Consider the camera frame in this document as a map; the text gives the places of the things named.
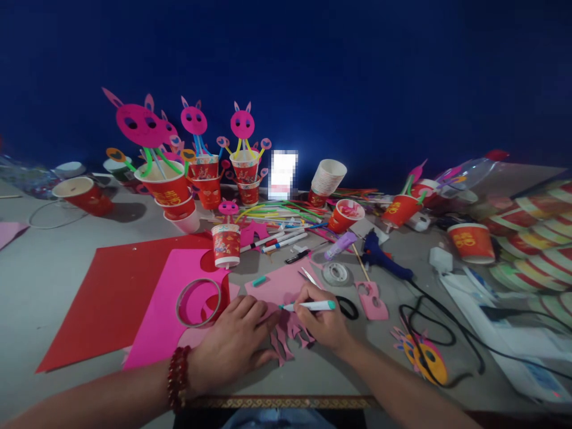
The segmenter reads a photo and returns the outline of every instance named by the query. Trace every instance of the person's left hand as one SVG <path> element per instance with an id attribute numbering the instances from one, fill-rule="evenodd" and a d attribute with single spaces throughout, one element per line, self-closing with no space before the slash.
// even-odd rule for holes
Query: person's left hand
<path id="1" fill-rule="evenodd" d="M 280 312 L 263 322 L 268 306 L 253 296 L 239 296 L 220 315 L 203 342 L 188 357 L 190 397 L 205 394 L 278 359 L 274 350 L 258 350 L 274 330 Z"/>

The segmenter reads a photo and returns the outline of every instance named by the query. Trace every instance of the blue glue gun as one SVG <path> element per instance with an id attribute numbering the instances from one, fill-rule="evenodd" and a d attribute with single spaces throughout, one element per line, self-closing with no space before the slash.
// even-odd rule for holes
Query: blue glue gun
<path id="1" fill-rule="evenodd" d="M 389 259 L 380 248 L 379 242 L 380 239 L 372 228 L 365 236 L 362 260 L 369 262 L 370 265 L 379 265 L 402 280 L 411 280 L 413 278 L 413 271 L 408 268 L 403 268 Z"/>

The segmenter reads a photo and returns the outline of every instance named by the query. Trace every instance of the gray table surface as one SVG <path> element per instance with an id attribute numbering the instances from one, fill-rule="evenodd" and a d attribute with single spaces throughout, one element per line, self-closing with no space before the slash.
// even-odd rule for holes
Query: gray table surface
<path id="1" fill-rule="evenodd" d="M 15 193 L 19 192 L 0 182 L 0 195 Z M 123 352 L 118 351 L 48 374 L 35 374 L 82 283 L 96 248 L 180 235 L 162 218 L 161 209 L 150 197 L 122 191 L 115 196 L 114 202 L 117 220 L 87 216 L 62 228 L 30 228 L 0 251 L 0 422 L 54 393 L 120 369 Z M 0 220 L 25 222 L 29 214 L 44 203 L 30 197 L 0 200 Z M 69 213 L 69 210 L 52 205 L 40 212 L 35 223 L 54 225 Z M 202 227 L 210 226 L 202 221 Z M 299 244 L 311 247 L 321 241 L 323 239 L 311 234 Z M 412 269 L 419 286 L 426 288 L 459 320 L 464 321 L 427 263 L 429 249 L 439 243 L 448 247 L 446 237 L 437 229 L 418 233 L 402 228 L 391 233 L 383 249 L 393 253 L 398 264 Z M 240 265 L 230 274 L 230 281 L 240 285 L 241 294 L 244 294 L 246 282 L 281 267 L 283 261 L 292 255 L 288 247 L 284 248 L 272 255 L 273 263 L 270 263 L 268 257 L 259 253 L 251 251 L 243 254 Z M 355 280 L 365 280 L 354 255 L 343 254 L 338 261 L 350 268 Z M 317 275 L 324 281 L 321 273 L 317 272 Z M 393 347 L 396 340 L 390 331 L 394 326 L 403 328 L 397 307 L 400 304 L 413 305 L 417 293 L 379 267 L 370 269 L 370 277 L 380 287 L 381 299 L 390 312 L 388 321 L 367 321 L 355 287 L 327 288 L 357 304 L 360 318 L 348 322 L 356 336 L 367 339 L 374 347 L 411 368 L 403 352 Z M 447 323 L 444 316 L 433 308 L 424 306 L 422 309 Z M 425 326 L 420 320 L 416 327 Z M 447 339 L 441 328 L 430 324 L 426 327 L 430 337 Z M 473 373 L 474 377 L 463 380 L 455 388 L 438 389 L 442 394 L 451 397 L 465 409 L 501 412 L 537 410 L 531 401 L 514 391 L 495 361 L 482 348 L 480 350 L 487 369 L 484 375 L 479 376 L 476 373 L 476 357 L 461 339 L 458 329 L 453 328 L 453 331 L 458 344 L 439 348 L 450 377 L 467 371 Z M 294 360 L 282 368 L 272 363 L 218 393 L 273 396 L 370 394 L 365 383 L 347 365 L 319 344 L 310 350 L 301 349 L 294 340 L 289 340 L 288 345 L 296 357 Z M 172 417 L 165 415 L 150 427 L 167 427 L 170 421 Z"/>

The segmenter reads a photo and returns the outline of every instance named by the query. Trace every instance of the purple glue stick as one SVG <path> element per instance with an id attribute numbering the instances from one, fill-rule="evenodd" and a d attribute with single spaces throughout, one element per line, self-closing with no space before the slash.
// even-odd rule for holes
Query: purple glue stick
<path id="1" fill-rule="evenodd" d="M 338 241 L 332 244 L 332 246 L 326 251 L 326 253 L 324 253 L 324 257 L 327 260 L 332 260 L 340 253 L 342 253 L 345 249 L 354 244 L 357 239 L 358 239 L 357 236 L 353 232 L 351 231 L 346 232 L 338 239 Z"/>

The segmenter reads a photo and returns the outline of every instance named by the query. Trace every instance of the blue backdrop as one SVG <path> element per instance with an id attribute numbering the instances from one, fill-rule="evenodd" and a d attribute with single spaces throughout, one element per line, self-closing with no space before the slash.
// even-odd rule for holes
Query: blue backdrop
<path id="1" fill-rule="evenodd" d="M 572 154 L 569 1 L 12 0 L 0 18 L 0 133 L 16 157 L 95 170 L 105 149 L 134 157 L 105 86 L 150 92 L 182 128 L 180 96 L 201 99 L 205 142 L 235 147 L 233 101 L 256 131 L 300 151 L 300 186 L 320 159 L 347 187 L 398 190 L 491 148 L 567 166 Z"/>

